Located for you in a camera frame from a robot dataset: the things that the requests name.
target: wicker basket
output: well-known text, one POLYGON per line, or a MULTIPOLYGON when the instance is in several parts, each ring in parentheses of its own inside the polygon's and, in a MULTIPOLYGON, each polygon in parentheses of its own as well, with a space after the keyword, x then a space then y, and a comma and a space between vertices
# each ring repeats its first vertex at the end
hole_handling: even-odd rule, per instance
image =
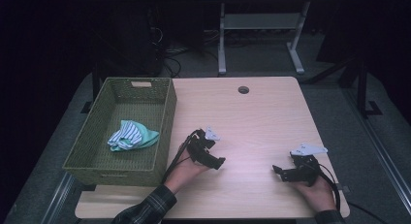
POLYGON ((176 95, 171 79, 107 78, 63 169, 84 184, 157 186, 167 169, 176 95), (111 152, 121 120, 160 133, 152 146, 111 152))

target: plaid sleeve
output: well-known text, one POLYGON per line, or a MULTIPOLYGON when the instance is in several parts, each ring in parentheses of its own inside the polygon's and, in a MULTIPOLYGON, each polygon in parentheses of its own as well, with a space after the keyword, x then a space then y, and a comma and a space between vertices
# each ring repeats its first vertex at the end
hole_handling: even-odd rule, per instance
POLYGON ((337 210, 325 210, 315 215, 318 224, 343 224, 345 223, 341 213, 337 210))
POLYGON ((159 223, 176 202, 173 192, 160 185, 140 204, 121 211, 111 224, 159 223))

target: cloth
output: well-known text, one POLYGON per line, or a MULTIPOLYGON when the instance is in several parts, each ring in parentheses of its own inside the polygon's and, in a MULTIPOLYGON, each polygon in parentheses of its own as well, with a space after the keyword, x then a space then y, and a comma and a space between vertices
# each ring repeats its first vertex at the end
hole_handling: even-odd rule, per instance
POLYGON ((111 151, 144 148, 158 141, 159 133, 147 129, 133 120, 121 120, 120 130, 113 133, 108 141, 111 151))
MULTIPOLYGON (((121 211, 111 224, 157 224, 175 205, 177 199, 165 185, 158 186, 140 204, 121 211)), ((344 224, 337 210, 327 210, 315 215, 318 224, 344 224)))
POLYGON ((165 185, 160 185, 140 204, 121 211, 111 224, 160 223, 176 202, 173 192, 165 185))

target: human hand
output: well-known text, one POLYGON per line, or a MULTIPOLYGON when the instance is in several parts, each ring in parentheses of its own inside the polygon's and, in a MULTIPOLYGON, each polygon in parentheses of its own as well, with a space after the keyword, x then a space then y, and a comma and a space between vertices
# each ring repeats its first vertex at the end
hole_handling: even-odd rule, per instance
POLYGON ((187 185, 199 174, 209 170, 209 167, 195 164, 190 158, 190 154, 185 148, 181 153, 175 168, 168 176, 164 185, 166 185, 174 194, 176 194, 182 187, 187 185))
POLYGON ((336 210, 332 188, 322 177, 318 176, 311 187, 308 187, 306 182, 291 182, 290 184, 301 192, 316 212, 336 210))

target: towel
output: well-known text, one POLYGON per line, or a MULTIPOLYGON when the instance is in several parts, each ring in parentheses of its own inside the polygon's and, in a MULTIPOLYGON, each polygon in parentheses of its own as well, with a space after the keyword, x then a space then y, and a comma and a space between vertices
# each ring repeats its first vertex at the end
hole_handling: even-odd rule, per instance
POLYGON ((113 133, 108 141, 111 151, 144 148, 158 141, 159 133, 147 129, 133 120, 121 120, 120 130, 113 133))

